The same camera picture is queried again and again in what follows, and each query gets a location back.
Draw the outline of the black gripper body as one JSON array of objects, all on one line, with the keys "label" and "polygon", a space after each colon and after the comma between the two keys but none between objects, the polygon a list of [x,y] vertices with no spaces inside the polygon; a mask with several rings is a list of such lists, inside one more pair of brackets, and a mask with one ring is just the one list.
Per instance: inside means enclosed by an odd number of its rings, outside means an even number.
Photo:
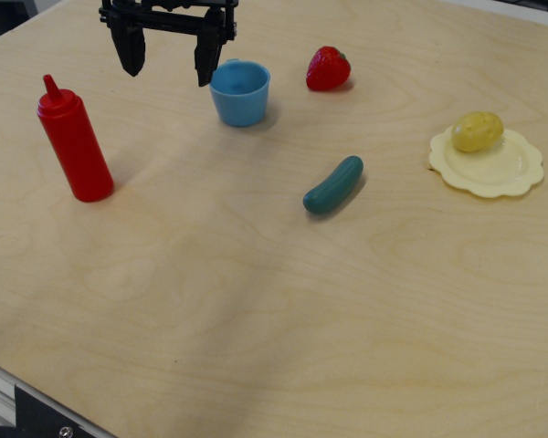
[{"label": "black gripper body", "polygon": [[237,35],[238,1],[102,1],[100,21],[109,29],[151,29],[217,41]]}]

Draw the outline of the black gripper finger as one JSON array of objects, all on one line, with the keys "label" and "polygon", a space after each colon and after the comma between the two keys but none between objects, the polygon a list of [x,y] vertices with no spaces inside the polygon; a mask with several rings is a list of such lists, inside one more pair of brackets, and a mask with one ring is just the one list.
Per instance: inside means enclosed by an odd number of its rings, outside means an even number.
[{"label": "black gripper finger", "polygon": [[217,68],[224,44],[224,19],[225,13],[221,9],[210,8],[197,31],[195,70],[199,87],[204,87],[211,82]]},{"label": "black gripper finger", "polygon": [[131,16],[111,12],[108,22],[111,38],[125,72],[136,77],[145,60],[145,40],[142,29]]}]

